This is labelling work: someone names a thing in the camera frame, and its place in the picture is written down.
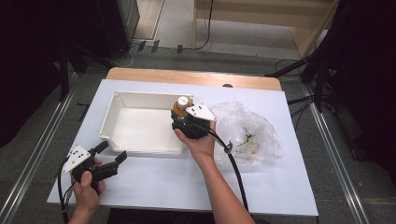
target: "human hand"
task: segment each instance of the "human hand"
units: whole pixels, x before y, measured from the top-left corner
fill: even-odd
[[[102,164],[98,159],[94,159],[95,164]],[[100,198],[97,192],[91,188],[92,174],[85,171],[81,176],[81,183],[76,183],[73,186],[76,196],[76,210],[70,223],[89,223],[93,214],[99,207]],[[102,194],[105,190],[105,183],[99,181],[98,191]]]
[[[213,131],[216,130],[215,121],[210,122],[210,128]],[[175,134],[181,142],[189,147],[191,155],[201,168],[204,163],[214,161],[215,138],[212,135],[209,134],[200,139],[190,139],[179,129],[175,129]]]

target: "white tray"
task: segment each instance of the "white tray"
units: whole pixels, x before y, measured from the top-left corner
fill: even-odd
[[[174,154],[184,145],[172,130],[171,109],[190,95],[115,91],[99,137],[116,152]]]

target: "brown bottle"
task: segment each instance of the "brown bottle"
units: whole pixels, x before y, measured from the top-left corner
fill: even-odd
[[[173,110],[177,114],[178,117],[186,117],[189,113],[187,113],[186,108],[192,106],[192,103],[186,96],[180,96],[174,104]]]

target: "human arm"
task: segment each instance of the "human arm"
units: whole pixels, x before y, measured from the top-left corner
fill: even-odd
[[[212,130],[215,130],[216,123],[212,121],[210,126]],[[254,223],[215,164],[215,139],[211,135],[201,139],[189,139],[178,129],[175,130],[175,133],[180,141],[189,147],[191,155],[204,175],[216,223]]]
[[[94,159],[96,164],[102,162],[98,159]],[[81,176],[81,183],[76,182],[73,186],[76,195],[76,209],[74,215],[70,219],[70,224],[86,224],[90,223],[93,214],[99,207],[100,198],[96,191],[91,188],[92,174],[89,171],[85,171]],[[105,190],[105,183],[99,181],[98,184],[99,194],[102,194]]]

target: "crumpled plastic bag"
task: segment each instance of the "crumpled plastic bag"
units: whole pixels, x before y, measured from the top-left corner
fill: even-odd
[[[280,144],[274,127],[262,116],[249,111],[239,102],[223,103],[210,108],[217,117],[216,133],[228,145],[238,165],[263,164],[267,158],[280,157]],[[215,144],[218,167],[231,167],[224,148]]]

